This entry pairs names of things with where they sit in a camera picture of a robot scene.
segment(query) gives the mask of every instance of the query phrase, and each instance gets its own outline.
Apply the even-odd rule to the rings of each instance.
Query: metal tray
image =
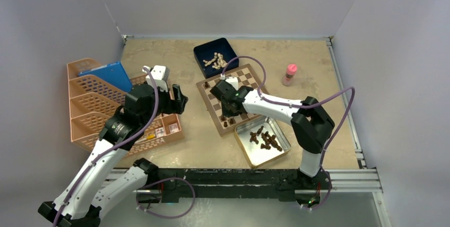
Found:
[[[264,126],[263,132],[269,131],[270,135],[276,135],[276,141],[280,144],[282,151],[274,148],[270,150],[261,149],[261,143],[264,143],[261,136],[257,137],[259,140],[258,145],[255,142],[250,142],[250,132],[257,132],[261,126]],[[280,126],[278,126],[274,119],[265,116],[237,126],[235,129],[235,137],[244,152],[248,164],[253,169],[258,168],[264,163],[278,159],[291,150],[291,144],[289,144]]]

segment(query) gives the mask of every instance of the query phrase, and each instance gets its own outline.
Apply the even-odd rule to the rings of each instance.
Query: pink bottle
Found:
[[[290,86],[292,84],[293,77],[297,71],[297,66],[295,64],[288,65],[286,69],[286,75],[283,77],[283,85]]]

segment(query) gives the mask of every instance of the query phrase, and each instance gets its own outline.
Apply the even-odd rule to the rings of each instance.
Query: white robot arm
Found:
[[[175,99],[170,98],[167,86],[168,73],[169,70],[164,66],[155,66],[151,71],[158,88],[159,104],[156,115],[181,114],[188,100],[182,95],[178,85],[172,87]],[[106,121],[92,153],[75,179],[53,202],[44,202],[39,207],[38,212],[42,216],[56,222],[60,227],[97,227],[101,219],[125,196],[144,185],[158,181],[158,167],[146,159],[139,159],[122,177],[99,190],[106,176],[142,134],[105,155],[103,152],[135,136],[153,114],[155,92],[150,84],[152,83],[138,85],[126,95],[124,106],[120,106]],[[300,171],[309,177],[317,175],[323,146],[331,135],[334,122],[322,107],[301,109],[289,106],[315,104],[316,99],[307,97],[304,101],[300,101],[263,95],[267,99],[283,102],[288,106],[272,104],[262,100],[252,88],[242,86],[238,89],[236,78],[220,80],[211,89],[211,93],[221,100],[224,116],[253,113],[291,125],[299,145],[304,149]],[[93,164],[93,159],[100,155],[102,157]],[[66,201],[71,190],[73,193]]]
[[[299,169],[309,177],[316,176],[320,169],[322,150],[331,136],[334,121],[321,106],[312,109],[293,106],[312,105],[318,101],[312,97],[300,101],[262,94],[268,100],[285,103],[284,106],[263,100],[253,88],[237,86],[237,79],[228,77],[211,89],[211,93],[222,103],[222,114],[226,117],[246,113],[260,114],[291,125],[297,142],[303,148]]]

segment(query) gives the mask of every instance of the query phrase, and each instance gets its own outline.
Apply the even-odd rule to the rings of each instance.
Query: navy blue box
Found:
[[[203,76],[205,78],[213,77],[222,72],[223,69],[214,69],[212,65],[205,67],[203,60],[210,61],[214,58],[214,52],[221,53],[223,55],[223,60],[229,62],[231,59],[235,58],[237,55],[235,51],[228,43],[225,38],[220,38],[217,40],[210,41],[208,43],[202,44],[194,48],[194,56],[200,70],[202,70]],[[227,71],[237,68],[239,66],[239,59],[234,60],[227,67]]]

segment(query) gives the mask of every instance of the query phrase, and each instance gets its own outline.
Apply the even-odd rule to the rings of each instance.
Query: peach storage basket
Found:
[[[99,66],[100,63],[90,58],[67,64],[71,141],[88,151],[93,149],[105,121],[125,101],[126,95],[126,92],[94,75],[78,77],[79,72]],[[133,85],[142,84],[145,82],[145,74],[130,81]],[[178,125],[177,132],[169,133],[168,127],[171,124]],[[146,139],[161,127],[164,127],[165,136]],[[178,115],[160,115],[145,130],[144,136],[134,144],[127,156],[182,138],[184,134]]]

